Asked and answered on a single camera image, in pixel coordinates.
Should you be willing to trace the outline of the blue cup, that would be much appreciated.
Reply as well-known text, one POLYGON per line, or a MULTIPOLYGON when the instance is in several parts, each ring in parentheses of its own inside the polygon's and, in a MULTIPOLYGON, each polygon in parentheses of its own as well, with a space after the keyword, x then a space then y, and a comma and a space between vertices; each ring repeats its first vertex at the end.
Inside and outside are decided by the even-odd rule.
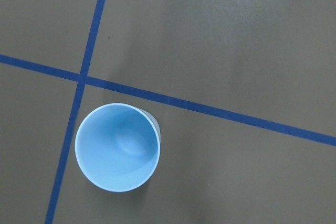
POLYGON ((121 193, 145 184, 159 163, 161 132, 149 112, 110 103, 90 112, 75 137, 77 163, 97 187, 121 193))

